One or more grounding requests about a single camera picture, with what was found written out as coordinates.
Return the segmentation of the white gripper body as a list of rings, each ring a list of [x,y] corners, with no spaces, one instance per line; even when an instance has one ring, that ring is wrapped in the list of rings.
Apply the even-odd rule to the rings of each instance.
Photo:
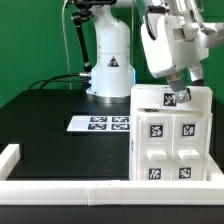
[[[193,66],[209,56],[209,50],[224,45],[224,23],[205,23],[205,34],[196,22],[180,24],[178,16],[152,15],[153,40],[141,26],[148,69],[154,78],[165,77]]]

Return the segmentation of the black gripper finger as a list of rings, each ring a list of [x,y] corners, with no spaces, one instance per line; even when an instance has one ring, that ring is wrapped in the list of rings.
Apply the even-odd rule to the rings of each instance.
[[[203,80],[203,68],[200,62],[188,67],[190,72],[190,77],[192,81],[202,81]]]
[[[190,89],[186,86],[182,72],[176,72],[166,77],[167,83],[175,94],[178,103],[191,100]]]

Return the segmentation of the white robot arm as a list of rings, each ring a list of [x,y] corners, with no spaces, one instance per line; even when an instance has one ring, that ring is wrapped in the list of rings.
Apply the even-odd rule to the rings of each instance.
[[[92,20],[97,40],[97,63],[92,66],[82,46],[84,68],[90,74],[87,94],[104,102],[122,102],[130,97],[135,75],[130,64],[130,29],[116,19],[113,6],[120,0],[73,0],[78,11],[72,15],[77,32]],[[204,22],[201,0],[134,0],[141,24],[141,39],[148,69],[153,77],[164,77],[176,101],[191,100],[183,80],[188,69],[193,83],[203,83],[200,62],[209,50],[224,45],[224,23]]]

